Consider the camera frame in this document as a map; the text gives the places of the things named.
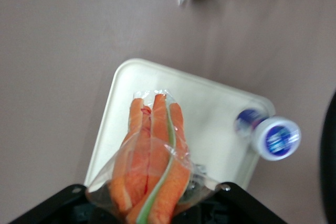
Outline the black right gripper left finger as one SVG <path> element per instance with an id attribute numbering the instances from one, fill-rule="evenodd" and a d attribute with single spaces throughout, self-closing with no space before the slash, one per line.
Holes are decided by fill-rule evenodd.
<path id="1" fill-rule="evenodd" d="M 89 203 L 85 191 L 86 187 L 81 184 L 67 186 L 11 223 L 88 223 Z"/>

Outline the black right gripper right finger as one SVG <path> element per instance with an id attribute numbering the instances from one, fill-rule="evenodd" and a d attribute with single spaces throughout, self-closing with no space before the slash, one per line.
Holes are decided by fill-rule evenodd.
<path id="1" fill-rule="evenodd" d="M 206 204 L 207 223 L 285 223 L 247 191 L 232 182 L 216 186 Z"/>

